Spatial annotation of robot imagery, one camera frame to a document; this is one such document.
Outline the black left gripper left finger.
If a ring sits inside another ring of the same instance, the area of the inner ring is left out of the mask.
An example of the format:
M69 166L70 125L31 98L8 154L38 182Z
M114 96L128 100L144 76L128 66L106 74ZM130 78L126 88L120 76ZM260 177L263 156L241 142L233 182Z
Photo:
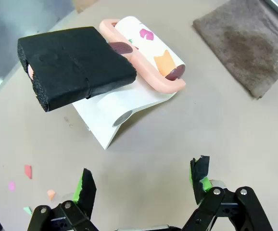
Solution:
M72 200L55 208L39 205L30 220L29 231L96 231L91 215L96 185L90 170L84 168Z

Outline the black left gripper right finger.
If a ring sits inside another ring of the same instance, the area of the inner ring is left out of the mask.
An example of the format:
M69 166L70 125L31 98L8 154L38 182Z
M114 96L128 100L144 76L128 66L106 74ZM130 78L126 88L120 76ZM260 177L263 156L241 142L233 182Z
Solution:
M183 231L210 231L218 218L228 218L237 231L271 231L273 228L254 190L243 186L231 192L222 181L209 180L209 156L190 161L190 182L198 208Z

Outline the person's right hand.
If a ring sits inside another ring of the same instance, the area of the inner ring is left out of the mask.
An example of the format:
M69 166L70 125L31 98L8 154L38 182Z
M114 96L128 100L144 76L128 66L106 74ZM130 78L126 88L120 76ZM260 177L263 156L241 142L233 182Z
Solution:
M78 12L81 13L85 9L89 8L91 5L96 3L97 0L72 0L74 9Z

